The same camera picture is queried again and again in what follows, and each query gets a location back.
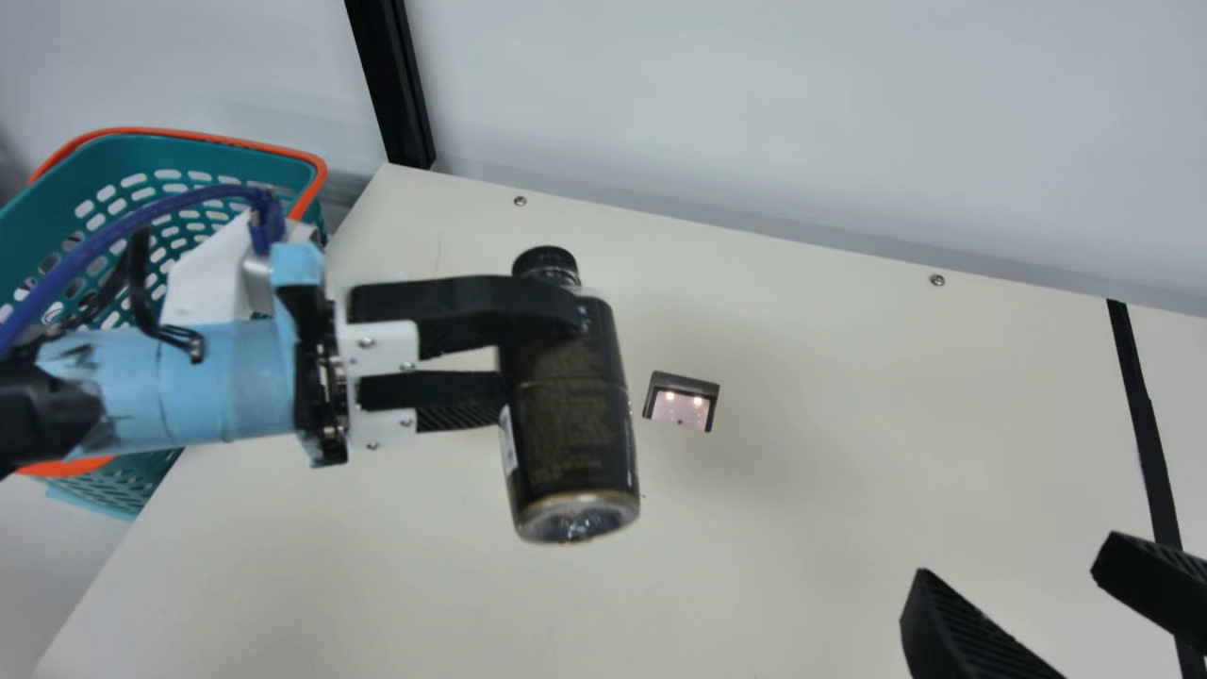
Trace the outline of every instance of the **basket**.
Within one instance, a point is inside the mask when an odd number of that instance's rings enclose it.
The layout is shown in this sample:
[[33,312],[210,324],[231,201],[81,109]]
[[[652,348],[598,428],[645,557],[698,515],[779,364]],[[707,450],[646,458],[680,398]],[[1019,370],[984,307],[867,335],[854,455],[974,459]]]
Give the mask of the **basket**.
[[[42,275],[89,233],[126,211],[165,195],[211,183],[247,183],[272,188],[290,218],[319,227],[315,198],[326,178],[317,156],[197,133],[113,128],[72,140],[30,178],[30,185],[0,209],[0,322],[12,314]],[[181,254],[204,242],[238,212],[238,198],[208,200],[154,219],[147,289],[158,312],[168,270]],[[97,258],[42,315],[42,323],[68,320],[97,294],[121,258],[126,241]],[[123,291],[93,327],[133,324]],[[180,450],[72,463],[43,463],[19,470],[41,478],[52,497],[124,519],[133,519],[171,468]]]

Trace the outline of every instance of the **blue cable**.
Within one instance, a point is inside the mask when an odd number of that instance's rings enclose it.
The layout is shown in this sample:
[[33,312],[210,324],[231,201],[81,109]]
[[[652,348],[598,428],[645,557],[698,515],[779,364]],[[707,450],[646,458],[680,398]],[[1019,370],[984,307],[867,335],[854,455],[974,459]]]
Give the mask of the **blue cable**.
[[63,261],[17,304],[12,315],[0,323],[0,359],[8,356],[22,332],[36,322],[59,298],[63,289],[82,275],[97,257],[107,252],[113,242],[129,238],[135,230],[148,226],[152,219],[215,198],[243,198],[251,203],[260,217],[258,223],[251,228],[252,244],[257,253],[268,253],[268,246],[285,234],[285,215],[276,198],[264,188],[241,183],[218,183],[196,188],[127,212],[76,245],[75,250],[63,257]]

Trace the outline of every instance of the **can bottom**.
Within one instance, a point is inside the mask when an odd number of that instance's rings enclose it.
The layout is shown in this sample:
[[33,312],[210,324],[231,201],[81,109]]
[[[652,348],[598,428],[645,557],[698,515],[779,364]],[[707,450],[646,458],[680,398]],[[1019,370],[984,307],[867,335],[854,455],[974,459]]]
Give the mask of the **can bottom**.
[[636,497],[618,491],[558,493],[520,513],[515,532],[529,543],[584,543],[636,521]]

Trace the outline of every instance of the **black can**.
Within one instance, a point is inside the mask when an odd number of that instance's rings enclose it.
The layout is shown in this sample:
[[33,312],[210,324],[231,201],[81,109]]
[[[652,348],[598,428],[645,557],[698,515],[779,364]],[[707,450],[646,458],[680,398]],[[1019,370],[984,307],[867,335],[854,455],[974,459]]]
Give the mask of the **black can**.
[[573,291],[584,334],[500,347],[508,385],[500,417],[512,516],[531,543],[577,543],[632,523],[641,510],[629,390],[612,306],[584,289],[575,257],[542,246],[512,274]]

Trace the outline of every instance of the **label on can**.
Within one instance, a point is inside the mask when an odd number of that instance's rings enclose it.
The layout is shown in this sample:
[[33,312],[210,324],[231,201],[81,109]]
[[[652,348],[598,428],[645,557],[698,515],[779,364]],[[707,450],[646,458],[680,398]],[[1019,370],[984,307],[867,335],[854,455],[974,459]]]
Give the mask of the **label on can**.
[[503,476],[511,476],[520,466],[515,457],[515,435],[512,434],[512,408],[503,406],[498,414],[498,447],[503,450]]

